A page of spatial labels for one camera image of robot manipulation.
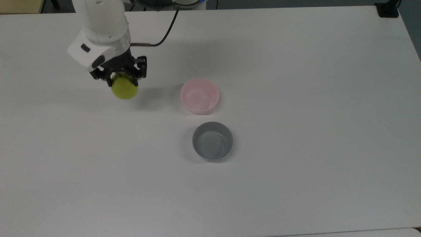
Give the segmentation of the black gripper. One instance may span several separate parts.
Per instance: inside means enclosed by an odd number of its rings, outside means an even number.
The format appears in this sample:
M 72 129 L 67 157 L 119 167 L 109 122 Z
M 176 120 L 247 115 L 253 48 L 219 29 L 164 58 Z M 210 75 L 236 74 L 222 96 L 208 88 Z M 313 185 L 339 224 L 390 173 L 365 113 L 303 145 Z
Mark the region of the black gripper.
M 92 63 L 93 71 L 91 76 L 96 80 L 107 82 L 108 87 L 114 84 L 114 75 L 126 75 L 135 87 L 138 87 L 138 80 L 146 78 L 147 74 L 147 57 L 140 56 L 134 58 L 131 50 L 128 49 L 120 56 L 106 60 L 101 55 Z

